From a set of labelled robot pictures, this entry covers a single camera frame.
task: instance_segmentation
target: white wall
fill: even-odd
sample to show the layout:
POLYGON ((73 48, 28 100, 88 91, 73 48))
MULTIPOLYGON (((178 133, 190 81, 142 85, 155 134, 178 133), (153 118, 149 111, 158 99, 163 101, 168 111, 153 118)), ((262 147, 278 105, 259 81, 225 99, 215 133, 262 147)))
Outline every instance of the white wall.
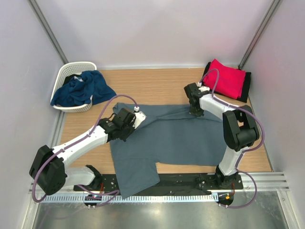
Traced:
POLYGON ((284 171, 305 219, 305 1, 283 1, 254 49, 247 71, 255 114, 266 130, 274 170, 284 171))
POLYGON ((271 0, 37 0, 68 60, 239 64, 271 0))
POLYGON ((37 149, 48 144, 57 112, 50 106, 62 65, 26 0, 0 8, 0 228, 20 228, 37 149))

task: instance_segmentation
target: red cloth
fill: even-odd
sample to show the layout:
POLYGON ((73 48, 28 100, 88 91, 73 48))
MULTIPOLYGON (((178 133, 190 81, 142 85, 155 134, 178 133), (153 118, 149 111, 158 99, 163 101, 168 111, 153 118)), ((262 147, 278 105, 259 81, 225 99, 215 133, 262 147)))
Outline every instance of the red cloth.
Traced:
MULTIPOLYGON (((246 72, 235 68, 223 66, 218 60, 214 59, 209 70, 213 68, 219 71, 219 80, 215 91, 224 94, 233 99, 240 98, 244 84, 246 72)), ((204 79, 204 85, 213 89, 217 78, 217 71, 210 72, 204 79)))

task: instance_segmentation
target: wire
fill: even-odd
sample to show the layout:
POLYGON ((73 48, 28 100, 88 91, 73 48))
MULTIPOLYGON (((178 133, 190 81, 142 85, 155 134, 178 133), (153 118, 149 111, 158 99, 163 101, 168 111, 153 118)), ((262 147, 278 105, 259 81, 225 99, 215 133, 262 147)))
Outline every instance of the wire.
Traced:
POLYGON ((232 195, 234 196, 234 194, 235 194, 234 182, 232 182, 232 189, 233 189, 233 193, 232 193, 232 195))
POLYGON ((116 115, 116 113, 112 113, 111 116, 108 119, 111 119, 112 116, 116 115))
POLYGON ((103 189, 104 189, 104 183, 101 184, 101 189, 100 189, 100 193, 103 192, 103 189))
MULTIPOLYGON (((68 145, 68 146, 64 147, 63 149, 60 149, 59 151, 57 151, 56 153, 54 153, 50 158, 48 158, 48 159, 42 164, 42 166, 40 167, 40 169, 38 169, 37 174, 36 174, 36 176, 35 176, 35 178, 34 178, 33 187, 32 187, 32 198, 33 198, 34 202, 40 203, 40 202, 42 202, 42 201, 46 198, 46 196, 47 196, 47 195, 45 194, 41 199, 37 199, 37 198, 36 198, 36 185, 37 185, 38 178, 39 178, 40 174, 42 173, 43 169, 44 169, 44 168, 45 168, 45 167, 46 167, 46 166, 47 166, 47 165, 48 165, 48 164, 58 155, 58 154, 65 152, 65 150, 69 149, 70 147, 72 147, 72 146, 78 144, 79 142, 82 142, 82 141, 85 140, 86 138, 90 137, 90 135, 93 133, 93 131, 95 130, 96 126, 98 125, 98 123, 99 123, 99 121, 100 121, 102 115, 104 114, 106 108, 108 107, 108 105, 112 102, 112 100, 114 100, 114 99, 117 98, 117 97, 127 97, 127 98, 131 99, 131 100, 134 102, 134 104, 135 104, 136 107, 138 107, 137 102, 136 102, 133 98, 131 98, 129 95, 118 94, 118 95, 112 97, 112 98, 107 102, 107 104, 105 105, 105 107, 102 109, 102 111, 101 111, 101 113, 100 113, 100 115, 99 115, 99 117, 98 117, 96 123, 94 124, 94 126, 93 126, 93 128, 91 129, 91 131, 89 132, 89 134, 87 134, 86 136, 82 137, 81 139, 79 139, 79 140, 77 140, 77 141, 71 143, 70 145, 68 145)), ((88 191, 87 189, 85 189, 83 186, 80 186, 80 185, 78 185, 78 186, 79 186, 81 189, 83 189, 84 191, 91 193, 90 191, 88 191)))
POLYGON ((112 191, 112 192, 107 192, 107 193, 103 193, 103 194, 96 194, 96 193, 94 193, 94 192, 91 192, 91 191, 85 189, 85 188, 84 188, 83 186, 81 186, 81 185, 77 185, 77 186, 80 187, 80 188, 81 188, 82 190, 84 190, 85 192, 88 192, 88 193, 90 193, 91 195, 94 195, 94 196, 106 196, 106 195, 114 194, 113 197, 111 197, 111 198, 110 198, 109 200, 107 200, 106 202, 103 202, 103 203, 101 203, 101 204, 95 205, 96 208, 108 204, 110 201, 112 201, 112 200, 120 193, 120 191, 117 189, 117 190, 114 190, 114 191, 112 191))
POLYGON ((216 96, 214 96, 214 91, 215 91, 215 88, 216 88, 216 86, 217 86, 217 84, 218 84, 218 80, 219 80, 219 70, 218 70, 218 69, 213 68, 213 69, 209 70, 206 74, 204 74, 204 75, 202 76, 202 78, 201 78, 201 80, 200 80, 200 83, 201 83, 202 80, 203 80, 210 72, 212 72, 212 71, 216 71, 216 72, 217 72, 216 81, 215 81, 214 87, 213 87, 213 89, 212 89, 212 99, 214 99, 215 101, 219 102, 219 103, 222 104, 222 105, 228 106, 228 107, 233 108, 233 109, 240 110, 240 111, 245 112, 245 113, 247 113, 248 115, 250 115, 250 116, 257 122, 257 124, 259 125, 259 127, 260 127, 260 129, 261 129, 261 133, 262 133, 262 139, 261 139, 260 143, 259 143, 256 147, 253 147, 253 148, 251 148, 251 149, 246 149, 246 150, 242 151, 242 153, 240 154, 240 156, 238 157, 238 159, 237 159, 237 161, 236 161, 236 163, 235 163, 235 169, 236 169, 236 171, 239 172, 239 173, 243 173, 243 174, 249 176, 249 178, 253 181, 254 189, 255 189, 255 191, 254 191, 254 196, 252 197, 252 199, 251 199, 248 203, 246 203, 246 204, 244 204, 244 205, 241 205, 241 206, 227 206, 227 205, 224 205, 224 204, 220 204, 220 206, 223 206, 223 207, 225 207, 225 208, 235 208, 235 209, 237 209, 237 208, 244 208, 244 207, 249 206, 249 205, 254 201, 254 199, 256 198, 256 195, 257 195, 257 185, 256 185, 256 182, 255 182, 255 180, 253 179, 253 177, 252 177, 249 173, 239 170, 239 169, 238 169, 238 166, 239 166, 239 163, 240 163, 240 161, 242 160, 242 158, 243 158, 243 156, 244 156, 244 154, 245 154, 246 152, 254 151, 254 150, 258 149, 259 147, 261 147, 261 146, 263 145, 264 139, 265 139, 265 131, 264 131, 264 128, 263 128, 263 124, 256 118, 256 116, 255 116, 254 114, 252 114, 251 112, 249 112, 249 111, 247 111, 247 110, 245 110, 245 109, 242 109, 241 107, 234 106, 234 105, 232 105, 232 104, 228 104, 228 103, 226 103, 225 101, 223 101, 223 100, 217 98, 216 96))

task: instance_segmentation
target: shirt sleeve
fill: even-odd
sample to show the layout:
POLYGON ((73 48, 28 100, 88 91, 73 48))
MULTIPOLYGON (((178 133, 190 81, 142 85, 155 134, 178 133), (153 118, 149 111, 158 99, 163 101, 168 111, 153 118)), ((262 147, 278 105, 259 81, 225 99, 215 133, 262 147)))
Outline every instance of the shirt sleeve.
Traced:
POLYGON ((145 158, 114 161, 122 198, 132 196, 160 182, 156 163, 145 158))

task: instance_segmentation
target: black mounting plate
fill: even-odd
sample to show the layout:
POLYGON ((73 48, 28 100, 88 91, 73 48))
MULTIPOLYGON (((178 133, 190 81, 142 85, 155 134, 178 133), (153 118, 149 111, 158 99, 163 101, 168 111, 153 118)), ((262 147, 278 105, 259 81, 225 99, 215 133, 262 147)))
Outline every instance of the black mounting plate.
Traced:
MULTIPOLYGON (((200 196, 210 195, 208 190, 219 190, 215 182, 214 174, 159 174, 159 178, 160 182, 158 184, 135 194, 135 196, 200 196)), ((119 189, 115 174, 104 174, 102 180, 106 193, 119 189)), ((234 181, 234 188, 235 190, 244 188, 240 175, 237 175, 234 181)))

